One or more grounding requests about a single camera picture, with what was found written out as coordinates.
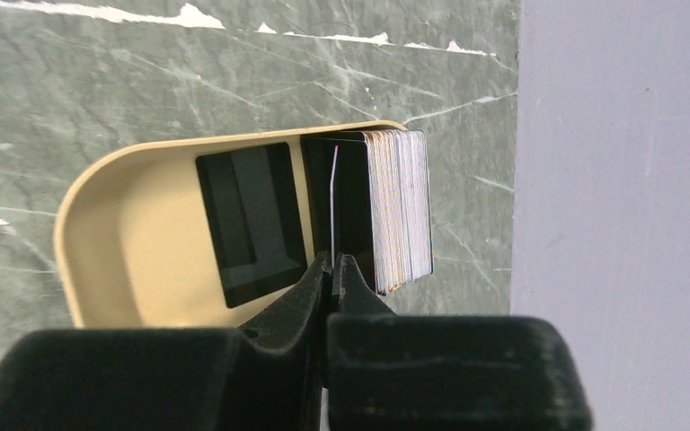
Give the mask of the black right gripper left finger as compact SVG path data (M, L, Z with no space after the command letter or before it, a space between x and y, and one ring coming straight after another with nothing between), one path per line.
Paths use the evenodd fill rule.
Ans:
M236 328L32 332L0 361L0 430L316 430L331 271Z

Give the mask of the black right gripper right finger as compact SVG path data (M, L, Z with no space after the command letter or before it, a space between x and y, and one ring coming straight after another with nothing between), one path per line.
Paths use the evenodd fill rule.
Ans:
M350 255L326 330L333 430L590 430L570 349L548 321L398 315Z

